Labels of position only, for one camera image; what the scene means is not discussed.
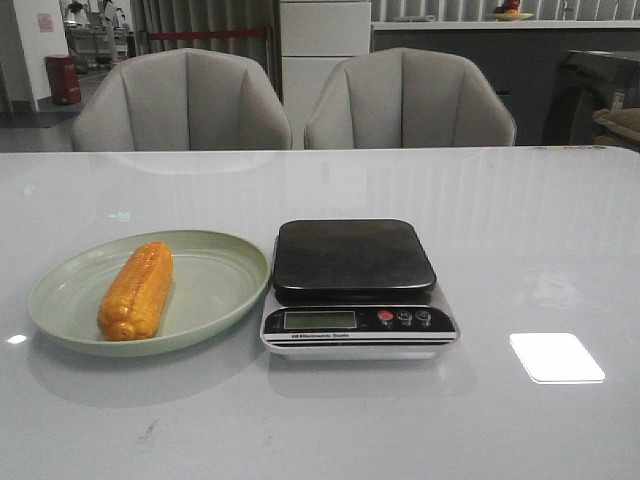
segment lcd display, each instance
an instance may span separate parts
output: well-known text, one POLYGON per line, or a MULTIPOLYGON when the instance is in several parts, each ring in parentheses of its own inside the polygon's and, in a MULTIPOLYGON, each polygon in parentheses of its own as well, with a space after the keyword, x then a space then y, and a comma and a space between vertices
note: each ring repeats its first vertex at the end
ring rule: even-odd
POLYGON ((356 328, 354 312, 286 312, 284 328, 297 330, 305 328, 356 328))

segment corn on the cob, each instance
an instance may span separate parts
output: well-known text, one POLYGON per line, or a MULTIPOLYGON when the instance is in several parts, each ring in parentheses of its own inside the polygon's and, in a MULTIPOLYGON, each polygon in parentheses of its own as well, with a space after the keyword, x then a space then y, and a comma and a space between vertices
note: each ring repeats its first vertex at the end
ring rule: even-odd
POLYGON ((173 257, 164 242, 139 247, 124 264, 98 310, 107 340, 141 340, 156 334, 171 286, 173 257))

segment chair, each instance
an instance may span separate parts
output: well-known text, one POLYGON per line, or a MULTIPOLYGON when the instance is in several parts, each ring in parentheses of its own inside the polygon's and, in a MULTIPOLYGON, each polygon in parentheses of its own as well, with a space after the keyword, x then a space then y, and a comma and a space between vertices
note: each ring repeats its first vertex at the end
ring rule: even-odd
POLYGON ((305 128, 310 149, 513 145, 482 72, 455 55, 393 48, 338 64, 305 128))
POLYGON ((291 148, 284 108, 257 62, 190 48, 120 63, 71 136, 75 151, 291 148))

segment upholstered chair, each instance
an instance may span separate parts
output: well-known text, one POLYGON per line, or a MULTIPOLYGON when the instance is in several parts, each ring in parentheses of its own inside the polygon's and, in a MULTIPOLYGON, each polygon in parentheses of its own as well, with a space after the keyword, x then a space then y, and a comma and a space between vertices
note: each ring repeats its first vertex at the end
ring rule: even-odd
POLYGON ((262 67, 198 49, 116 66, 72 129, 75 151, 291 148, 291 128, 262 67))
POLYGON ((338 64, 305 128, 311 149, 507 146, 513 117, 468 59, 394 48, 338 64))

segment cabinet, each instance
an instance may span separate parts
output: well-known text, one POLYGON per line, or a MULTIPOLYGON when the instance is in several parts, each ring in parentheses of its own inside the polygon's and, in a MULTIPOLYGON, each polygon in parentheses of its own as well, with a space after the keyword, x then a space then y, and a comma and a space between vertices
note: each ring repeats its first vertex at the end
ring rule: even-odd
POLYGON ((374 24, 373 50, 411 47, 469 58, 513 115, 518 145, 539 145, 556 69, 568 50, 637 50, 637 21, 374 24))
POLYGON ((303 147, 304 126, 333 67, 369 53, 371 4, 361 1, 281 1, 282 100, 303 147))

